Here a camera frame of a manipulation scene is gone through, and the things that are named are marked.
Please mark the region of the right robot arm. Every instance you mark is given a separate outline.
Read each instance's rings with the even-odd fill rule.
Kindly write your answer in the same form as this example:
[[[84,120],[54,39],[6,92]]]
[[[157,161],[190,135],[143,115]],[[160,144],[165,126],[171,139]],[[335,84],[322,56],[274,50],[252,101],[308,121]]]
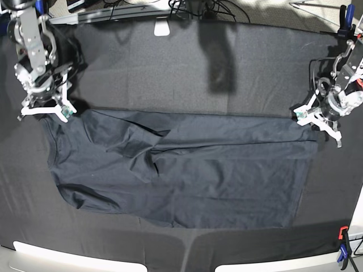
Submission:
[[[81,54],[77,45],[41,14],[36,1],[1,1],[10,14],[7,35],[16,45],[15,76],[26,92],[18,120],[36,114],[55,114],[67,122],[77,112],[68,99]]]

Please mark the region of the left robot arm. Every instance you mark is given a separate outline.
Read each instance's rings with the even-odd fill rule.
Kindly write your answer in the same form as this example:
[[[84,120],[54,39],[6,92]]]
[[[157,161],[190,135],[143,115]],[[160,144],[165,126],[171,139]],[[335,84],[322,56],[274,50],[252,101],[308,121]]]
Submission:
[[[307,104],[293,110],[300,126],[315,125],[342,146],[338,119],[362,105],[362,36],[348,40],[333,63],[330,78],[320,78]]]

